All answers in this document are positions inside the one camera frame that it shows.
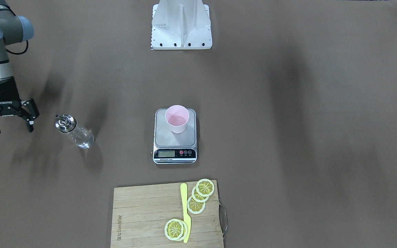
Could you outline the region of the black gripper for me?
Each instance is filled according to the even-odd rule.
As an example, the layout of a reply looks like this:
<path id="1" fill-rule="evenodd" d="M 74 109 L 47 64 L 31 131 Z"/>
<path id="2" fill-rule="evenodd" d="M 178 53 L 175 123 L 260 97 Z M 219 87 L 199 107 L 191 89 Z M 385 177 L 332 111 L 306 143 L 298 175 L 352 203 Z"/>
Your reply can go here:
<path id="1" fill-rule="evenodd" d="M 23 118 L 29 133 L 33 132 L 34 121 L 40 115 L 34 99 L 21 101 L 14 77 L 0 80 L 0 116 L 9 115 Z"/>

